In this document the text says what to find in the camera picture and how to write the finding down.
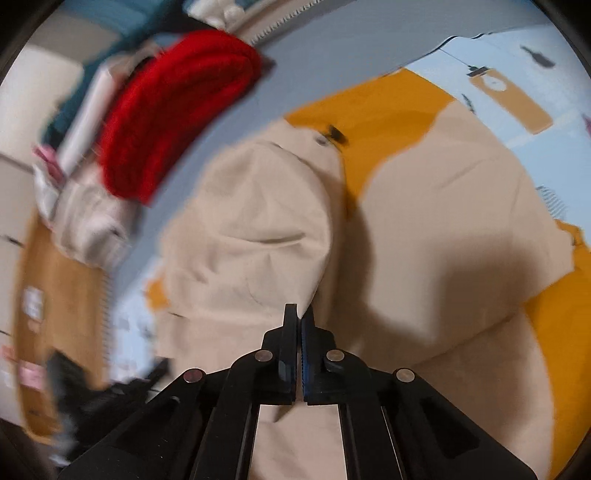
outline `metal screw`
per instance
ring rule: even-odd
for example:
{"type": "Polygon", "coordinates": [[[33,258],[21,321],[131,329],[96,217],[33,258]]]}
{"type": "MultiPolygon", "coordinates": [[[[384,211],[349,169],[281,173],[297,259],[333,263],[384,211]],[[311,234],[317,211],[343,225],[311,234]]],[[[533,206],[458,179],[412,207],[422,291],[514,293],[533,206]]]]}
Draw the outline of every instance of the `metal screw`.
{"type": "Polygon", "coordinates": [[[345,358],[345,354],[340,350],[329,350],[326,352],[326,358],[331,362],[340,362],[343,358],[345,358]]]}
{"type": "Polygon", "coordinates": [[[269,350],[259,350],[257,353],[255,353],[255,359],[258,362],[268,362],[272,358],[273,352],[270,352],[269,350]]]}
{"type": "Polygon", "coordinates": [[[183,373],[183,380],[187,383],[195,383],[203,378],[203,372],[198,368],[190,368],[183,373]]]}
{"type": "Polygon", "coordinates": [[[396,372],[396,378],[401,382],[410,383],[414,380],[414,372],[408,368],[401,368],[396,372]]]}

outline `pile of clothes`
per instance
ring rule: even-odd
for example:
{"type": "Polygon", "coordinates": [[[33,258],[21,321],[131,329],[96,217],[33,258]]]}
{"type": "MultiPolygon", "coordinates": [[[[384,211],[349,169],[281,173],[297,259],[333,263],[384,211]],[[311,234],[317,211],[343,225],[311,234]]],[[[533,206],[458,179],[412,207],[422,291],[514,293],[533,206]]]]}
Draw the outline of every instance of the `pile of clothes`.
{"type": "MultiPolygon", "coordinates": [[[[370,367],[417,371],[540,480],[591,426],[581,232],[474,114],[409,70],[222,150],[160,251],[147,297],[174,376],[230,367],[297,303],[370,367]]],[[[252,470],[346,478],[336,406],[263,411],[252,470]]]]}
{"type": "Polygon", "coordinates": [[[105,270],[122,258],[140,204],[203,128],[258,80],[241,40],[198,30],[168,50],[145,35],[89,63],[35,148],[35,195],[53,241],[105,270]]]}

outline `teal fabric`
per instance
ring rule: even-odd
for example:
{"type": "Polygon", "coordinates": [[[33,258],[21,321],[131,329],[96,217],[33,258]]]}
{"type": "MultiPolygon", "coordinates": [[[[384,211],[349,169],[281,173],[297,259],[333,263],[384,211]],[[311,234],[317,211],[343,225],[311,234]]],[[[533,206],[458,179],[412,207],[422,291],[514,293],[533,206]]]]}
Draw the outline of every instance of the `teal fabric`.
{"type": "Polygon", "coordinates": [[[252,7],[255,3],[260,2],[261,0],[235,0],[237,5],[240,5],[244,10],[248,10],[252,7]]]}
{"type": "MultiPolygon", "coordinates": [[[[136,26],[127,35],[124,35],[108,50],[98,55],[97,58],[84,65],[84,74],[82,79],[76,86],[76,89],[72,95],[68,98],[68,100],[65,101],[58,113],[47,125],[46,130],[41,137],[42,144],[50,145],[56,150],[58,149],[62,140],[66,136],[66,132],[74,121],[74,117],[76,116],[76,113],[78,112],[78,109],[84,100],[84,96],[86,95],[92,78],[94,77],[101,63],[116,53],[136,50],[144,41],[160,33],[164,29],[163,25],[166,20],[171,18],[170,13],[172,10],[176,11],[176,9],[180,8],[178,5],[178,0],[158,1],[160,4],[156,10],[153,10],[147,20],[136,26]]],[[[169,44],[175,41],[175,39],[171,38],[170,35],[167,35],[165,38],[169,44]]]]}
{"type": "Polygon", "coordinates": [[[143,24],[163,0],[65,0],[60,9],[122,35],[143,24]]]}

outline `paper tag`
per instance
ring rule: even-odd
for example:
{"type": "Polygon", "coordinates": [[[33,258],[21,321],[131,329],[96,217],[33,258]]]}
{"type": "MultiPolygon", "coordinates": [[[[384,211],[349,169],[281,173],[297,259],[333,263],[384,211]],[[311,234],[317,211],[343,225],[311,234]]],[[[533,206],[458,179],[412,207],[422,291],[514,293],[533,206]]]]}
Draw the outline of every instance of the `paper tag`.
{"type": "Polygon", "coordinates": [[[12,345],[2,345],[2,358],[8,362],[15,362],[17,360],[12,345]]]}
{"type": "Polygon", "coordinates": [[[43,320],[43,292],[38,288],[27,287],[22,295],[22,311],[32,319],[43,320]]]}

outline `red knit fabric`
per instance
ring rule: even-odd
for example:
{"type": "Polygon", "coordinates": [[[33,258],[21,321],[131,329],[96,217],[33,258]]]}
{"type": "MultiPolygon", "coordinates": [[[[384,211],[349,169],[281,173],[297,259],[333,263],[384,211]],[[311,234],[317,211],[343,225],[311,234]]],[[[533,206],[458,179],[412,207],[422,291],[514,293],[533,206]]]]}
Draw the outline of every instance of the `red knit fabric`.
{"type": "Polygon", "coordinates": [[[218,30],[191,33],[150,62],[117,99],[100,135],[105,187],[148,203],[197,134],[260,75],[256,50],[218,30]]]}

